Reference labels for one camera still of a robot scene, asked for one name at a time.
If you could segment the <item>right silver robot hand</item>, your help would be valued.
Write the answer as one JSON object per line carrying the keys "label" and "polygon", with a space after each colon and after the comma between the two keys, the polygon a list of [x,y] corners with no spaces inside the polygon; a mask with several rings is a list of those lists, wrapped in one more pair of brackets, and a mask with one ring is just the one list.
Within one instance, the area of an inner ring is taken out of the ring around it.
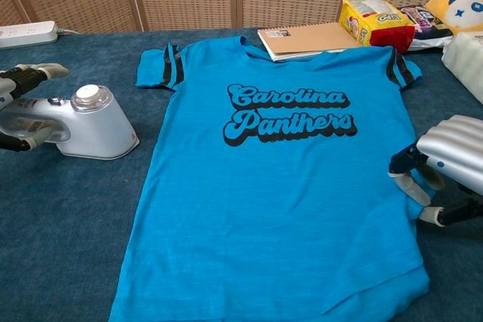
{"label": "right silver robot hand", "polygon": [[[467,198],[446,207],[435,207],[431,197],[413,178],[416,170],[434,191],[442,190],[446,176]],[[431,127],[417,141],[391,157],[389,177],[409,197],[423,206],[419,219],[439,227],[482,215],[482,120],[454,115]]]}

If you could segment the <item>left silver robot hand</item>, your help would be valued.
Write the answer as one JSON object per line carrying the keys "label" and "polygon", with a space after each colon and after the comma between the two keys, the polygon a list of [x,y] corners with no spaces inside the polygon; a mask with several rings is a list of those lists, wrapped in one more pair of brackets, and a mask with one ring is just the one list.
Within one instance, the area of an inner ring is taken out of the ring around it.
{"label": "left silver robot hand", "polygon": [[[43,81],[68,74],[69,70],[59,63],[17,64],[1,71],[1,111]],[[48,125],[24,138],[1,133],[1,149],[27,152],[44,143],[53,132],[52,126]]]}

